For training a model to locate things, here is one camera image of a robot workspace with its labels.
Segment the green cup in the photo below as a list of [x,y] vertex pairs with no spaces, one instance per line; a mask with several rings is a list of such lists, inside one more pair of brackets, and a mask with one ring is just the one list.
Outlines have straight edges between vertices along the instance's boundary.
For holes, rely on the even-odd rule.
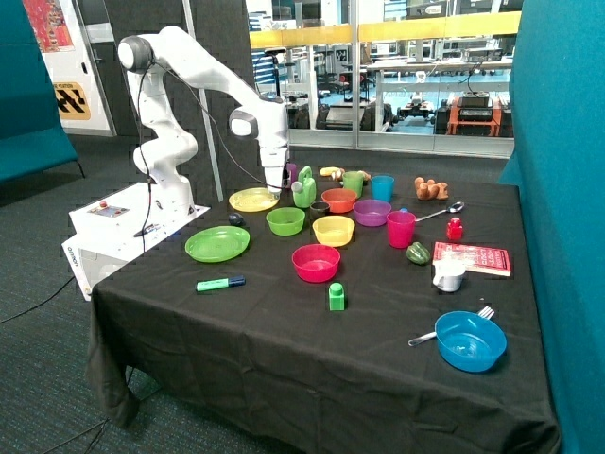
[[363,191],[363,174],[360,172],[344,172],[342,174],[343,187],[355,191],[357,198],[361,197]]

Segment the spoon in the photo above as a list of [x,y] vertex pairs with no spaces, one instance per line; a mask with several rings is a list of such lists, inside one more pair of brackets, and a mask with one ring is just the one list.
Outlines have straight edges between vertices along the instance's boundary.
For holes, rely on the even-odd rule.
[[432,218],[436,215],[440,215],[441,213],[458,213],[458,212],[462,211],[462,208],[464,208],[464,202],[457,201],[453,205],[450,205],[447,208],[445,208],[444,210],[438,211],[437,213],[433,213],[432,215],[428,215],[428,216],[423,216],[422,218],[417,218],[416,222],[418,222],[419,220],[425,220],[428,218]]

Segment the green plate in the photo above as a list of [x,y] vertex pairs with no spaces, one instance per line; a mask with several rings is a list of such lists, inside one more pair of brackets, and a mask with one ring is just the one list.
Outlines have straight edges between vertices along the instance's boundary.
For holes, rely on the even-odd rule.
[[218,263],[237,257],[248,247],[250,234],[239,227],[224,226],[202,230],[185,243],[185,251],[194,260]]

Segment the door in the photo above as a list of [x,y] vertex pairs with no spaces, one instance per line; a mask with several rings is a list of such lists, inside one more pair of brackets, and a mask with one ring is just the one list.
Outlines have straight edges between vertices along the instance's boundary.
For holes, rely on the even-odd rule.
[[91,47],[72,0],[23,0],[68,133],[115,135]]

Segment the chair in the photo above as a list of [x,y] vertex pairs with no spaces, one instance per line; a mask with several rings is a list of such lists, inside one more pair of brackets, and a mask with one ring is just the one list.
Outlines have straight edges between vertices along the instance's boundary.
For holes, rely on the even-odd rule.
[[61,126],[55,90],[23,3],[2,3],[0,183],[78,161]]

